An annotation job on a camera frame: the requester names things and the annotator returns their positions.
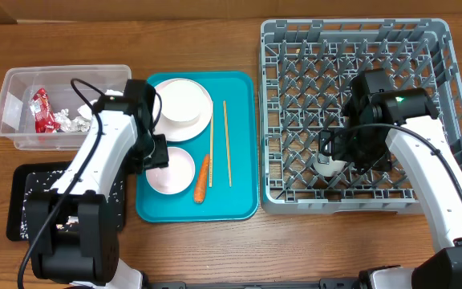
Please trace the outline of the pink bowl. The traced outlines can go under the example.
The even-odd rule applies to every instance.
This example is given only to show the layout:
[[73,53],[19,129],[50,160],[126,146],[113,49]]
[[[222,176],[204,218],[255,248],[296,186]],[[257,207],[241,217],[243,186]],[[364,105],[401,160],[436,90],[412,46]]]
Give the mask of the pink bowl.
[[187,189],[195,176],[195,163],[185,150],[168,147],[168,166],[146,172],[148,184],[158,193],[172,195]]

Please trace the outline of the white cup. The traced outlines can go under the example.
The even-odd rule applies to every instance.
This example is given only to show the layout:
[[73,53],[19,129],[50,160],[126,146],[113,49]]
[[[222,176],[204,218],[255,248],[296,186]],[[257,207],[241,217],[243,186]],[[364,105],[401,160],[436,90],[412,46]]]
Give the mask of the white cup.
[[330,159],[328,164],[323,164],[319,163],[318,161],[315,161],[313,166],[318,174],[324,177],[333,177],[341,173],[346,164],[347,163],[345,161],[334,161]]

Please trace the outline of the pink plate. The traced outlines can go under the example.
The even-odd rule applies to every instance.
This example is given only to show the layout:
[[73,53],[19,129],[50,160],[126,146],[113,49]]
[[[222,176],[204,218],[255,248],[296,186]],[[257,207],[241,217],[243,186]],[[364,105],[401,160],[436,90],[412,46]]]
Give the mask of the pink plate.
[[[161,83],[158,83],[155,86],[156,92],[159,94],[159,88],[161,88],[165,83],[168,83],[173,80],[184,79],[184,78],[174,78],[168,79]],[[171,142],[181,142],[185,140],[190,140],[200,133],[202,133],[206,127],[208,126],[211,120],[211,107],[212,107],[212,98],[210,94],[206,91],[206,89],[200,85],[199,83],[193,81],[195,84],[199,86],[199,88],[203,91],[205,96],[205,102],[202,107],[201,114],[193,121],[186,122],[186,123],[178,123],[173,122],[162,116],[162,100],[159,100],[158,96],[156,96],[154,100],[154,107],[153,107],[153,115],[160,116],[156,127],[154,128],[155,134],[164,134],[167,141]]]

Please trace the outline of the orange carrot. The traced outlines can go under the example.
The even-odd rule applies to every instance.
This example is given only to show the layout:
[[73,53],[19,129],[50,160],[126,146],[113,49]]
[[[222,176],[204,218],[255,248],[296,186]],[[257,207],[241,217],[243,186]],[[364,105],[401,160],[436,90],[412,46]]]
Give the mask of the orange carrot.
[[209,176],[209,162],[210,155],[207,154],[201,165],[201,169],[197,178],[196,186],[194,189],[193,200],[197,204],[201,204],[205,200],[208,176]]

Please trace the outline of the white napkin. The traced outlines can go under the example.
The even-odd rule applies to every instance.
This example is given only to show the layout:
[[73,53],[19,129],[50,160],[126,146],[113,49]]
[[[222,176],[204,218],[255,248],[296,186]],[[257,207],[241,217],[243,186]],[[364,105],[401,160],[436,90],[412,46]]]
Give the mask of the white napkin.
[[[107,89],[105,94],[107,96],[122,96],[124,93],[122,91]],[[86,104],[78,108],[78,113],[82,118],[86,120],[90,120],[92,117],[91,109]]]

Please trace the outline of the aluminium foil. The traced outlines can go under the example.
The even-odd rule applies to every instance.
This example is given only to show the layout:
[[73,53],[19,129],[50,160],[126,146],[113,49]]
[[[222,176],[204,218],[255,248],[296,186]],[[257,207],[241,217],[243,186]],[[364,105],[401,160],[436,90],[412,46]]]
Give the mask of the aluminium foil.
[[90,128],[91,121],[82,116],[74,119],[69,118],[69,110],[62,109],[54,113],[55,122],[59,124],[59,130],[62,132],[87,132]]

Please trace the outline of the wooden chopstick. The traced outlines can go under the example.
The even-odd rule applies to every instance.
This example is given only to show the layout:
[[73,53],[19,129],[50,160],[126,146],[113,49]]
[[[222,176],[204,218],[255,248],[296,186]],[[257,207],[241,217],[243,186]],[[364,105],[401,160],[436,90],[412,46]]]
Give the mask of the wooden chopstick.
[[228,121],[228,110],[227,103],[223,101],[223,115],[224,115],[224,126],[225,126],[225,144],[226,144],[226,157],[227,157],[227,168],[228,168],[228,179],[229,187],[232,187],[232,165],[231,165],[231,154],[230,154],[230,143],[229,143],[229,121]]
[[211,107],[211,120],[210,120],[210,144],[209,144],[209,187],[213,187],[213,137],[214,137],[214,105],[212,102]]

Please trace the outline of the red snack wrapper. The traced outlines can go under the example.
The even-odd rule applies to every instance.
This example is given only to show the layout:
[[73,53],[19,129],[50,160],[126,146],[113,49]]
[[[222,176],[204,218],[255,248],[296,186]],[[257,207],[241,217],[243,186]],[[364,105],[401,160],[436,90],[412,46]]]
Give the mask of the red snack wrapper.
[[55,120],[49,96],[44,88],[40,88],[30,100],[30,111],[34,117],[34,127],[37,133],[55,133],[60,124]]

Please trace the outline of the white bowl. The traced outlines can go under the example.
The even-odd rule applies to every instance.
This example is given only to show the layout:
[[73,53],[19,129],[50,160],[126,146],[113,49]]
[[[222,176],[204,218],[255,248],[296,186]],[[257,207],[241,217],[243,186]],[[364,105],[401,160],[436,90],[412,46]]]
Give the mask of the white bowl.
[[205,102],[203,91],[192,80],[178,79],[159,88],[162,116],[170,121],[186,123],[195,120]]

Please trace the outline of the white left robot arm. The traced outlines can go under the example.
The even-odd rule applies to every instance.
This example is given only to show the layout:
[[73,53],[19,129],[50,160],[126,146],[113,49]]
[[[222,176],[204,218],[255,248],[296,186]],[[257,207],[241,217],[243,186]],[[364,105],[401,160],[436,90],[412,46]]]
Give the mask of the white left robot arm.
[[63,175],[47,190],[32,190],[24,205],[29,248],[18,270],[74,287],[145,288],[144,272],[120,258],[111,188],[123,165],[133,173],[168,167],[168,146],[154,130],[160,98],[142,79],[129,79],[122,96],[100,93],[88,107],[91,127]]

